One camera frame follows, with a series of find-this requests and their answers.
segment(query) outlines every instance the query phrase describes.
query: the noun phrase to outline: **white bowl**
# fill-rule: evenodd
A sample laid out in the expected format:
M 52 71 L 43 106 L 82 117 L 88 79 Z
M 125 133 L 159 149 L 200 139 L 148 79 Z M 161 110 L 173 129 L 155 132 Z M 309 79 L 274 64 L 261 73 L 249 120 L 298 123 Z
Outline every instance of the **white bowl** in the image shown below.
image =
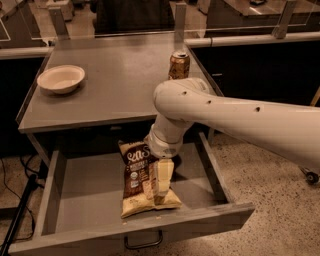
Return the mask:
M 84 79 L 82 68 L 72 65 L 62 65 L 47 69 L 37 79 L 38 85 L 57 94 L 74 91 Z

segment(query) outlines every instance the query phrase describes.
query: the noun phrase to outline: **drawer handle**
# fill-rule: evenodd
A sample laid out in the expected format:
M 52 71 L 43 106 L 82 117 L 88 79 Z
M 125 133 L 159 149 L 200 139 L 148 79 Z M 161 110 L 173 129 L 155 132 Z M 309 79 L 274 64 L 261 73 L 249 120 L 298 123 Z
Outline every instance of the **drawer handle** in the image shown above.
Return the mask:
M 126 236 L 124 238 L 124 245 L 129 250 L 138 250 L 138 249 L 142 249 L 142 248 L 156 246 L 156 245 L 160 244 L 162 242 L 162 240 L 163 240 L 162 230 L 159 230 L 159 239 L 156 242 L 148 243 L 148 244 L 141 244 L 141 245 L 129 245 L 128 237 Z

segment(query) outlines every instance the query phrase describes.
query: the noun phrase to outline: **snack bag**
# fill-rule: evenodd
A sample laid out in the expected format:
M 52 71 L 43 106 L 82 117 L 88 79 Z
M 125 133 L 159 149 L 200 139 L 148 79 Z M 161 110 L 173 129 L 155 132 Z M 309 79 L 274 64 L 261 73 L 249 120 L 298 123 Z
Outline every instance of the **snack bag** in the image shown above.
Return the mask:
M 163 197 L 156 195 L 157 180 L 154 165 L 158 159 L 150 153 L 145 142 L 124 143 L 119 141 L 118 145 L 126 164 L 122 218 L 152 209 L 181 206 L 181 201 L 171 189 Z

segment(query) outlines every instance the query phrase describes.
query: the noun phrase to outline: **open drawer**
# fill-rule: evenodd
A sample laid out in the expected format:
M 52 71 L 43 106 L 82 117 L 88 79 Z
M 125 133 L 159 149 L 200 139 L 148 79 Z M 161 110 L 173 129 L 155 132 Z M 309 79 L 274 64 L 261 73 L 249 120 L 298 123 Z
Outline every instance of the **open drawer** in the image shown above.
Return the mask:
M 54 151 L 34 237 L 12 244 L 10 255 L 107 255 L 241 228 L 254 206 L 233 202 L 204 134 L 178 158 L 171 187 L 182 207 L 122 219 L 120 153 L 68 159 Z

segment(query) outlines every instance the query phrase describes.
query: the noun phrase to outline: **floor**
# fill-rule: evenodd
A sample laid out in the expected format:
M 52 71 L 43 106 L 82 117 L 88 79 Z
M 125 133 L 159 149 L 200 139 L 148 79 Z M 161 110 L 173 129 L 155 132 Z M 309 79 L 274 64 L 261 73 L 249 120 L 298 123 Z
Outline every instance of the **floor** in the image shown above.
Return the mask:
M 80 27 L 85 29 L 86 36 L 92 36 L 92 14 L 84 10 L 76 10 L 74 20 L 67 24 L 72 36 L 80 36 Z M 44 10 L 38 12 L 41 12 L 42 16 L 39 14 L 37 19 L 44 21 Z M 73 25 L 76 20 L 87 23 L 82 26 Z M 188 29 L 200 31 L 205 27 L 205 20 L 205 15 L 198 12 L 196 6 L 188 5 Z M 52 35 L 48 28 L 44 29 L 43 33 L 48 37 Z M 320 185 L 308 185 L 295 164 L 225 134 L 215 135 L 212 150 L 235 201 L 252 202 L 256 207 L 243 228 L 139 251 L 126 251 L 124 254 L 117 254 L 118 256 L 320 255 Z M 30 156 L 24 156 L 22 160 L 27 162 L 29 158 Z M 24 167 L 16 156 L 4 158 L 3 164 L 0 163 L 0 206 L 16 207 L 19 199 L 5 187 L 4 181 L 21 196 L 27 182 Z M 40 159 L 35 156 L 29 167 L 37 171 L 39 166 Z M 37 188 L 28 202 L 34 219 L 37 218 L 42 192 L 41 188 Z M 31 234 L 31 215 L 28 212 L 24 215 L 16 239 L 27 238 Z M 10 220 L 0 219 L 0 244 L 9 225 Z

